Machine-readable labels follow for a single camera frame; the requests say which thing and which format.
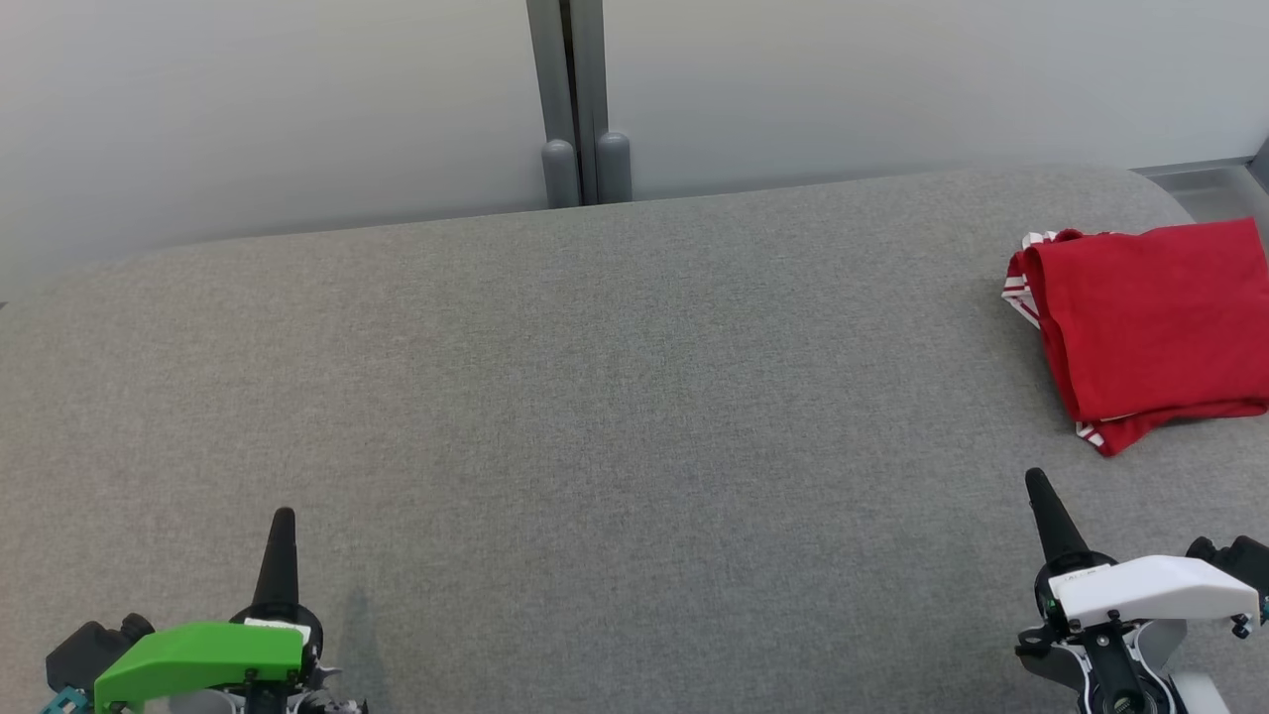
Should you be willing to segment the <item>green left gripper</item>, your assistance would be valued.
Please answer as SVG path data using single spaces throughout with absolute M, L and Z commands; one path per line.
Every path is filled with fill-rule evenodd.
M 94 682 L 96 713 L 142 713 L 216 694 L 231 713 L 297 713 L 338 670 L 321 665 L 324 630 L 298 604 L 294 510 L 275 509 L 253 605 L 228 621 L 143 635 Z

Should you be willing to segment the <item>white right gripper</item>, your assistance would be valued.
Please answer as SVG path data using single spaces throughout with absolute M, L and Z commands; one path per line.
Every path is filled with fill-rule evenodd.
M 1041 467 L 1025 471 L 1025 488 L 1044 564 L 1088 563 L 1088 543 Z M 1246 630 L 1261 625 L 1258 588 L 1183 555 L 1143 555 L 1043 577 L 1038 606 L 1057 625 L 1077 621 L 1082 630 L 1154 620 L 1240 620 Z

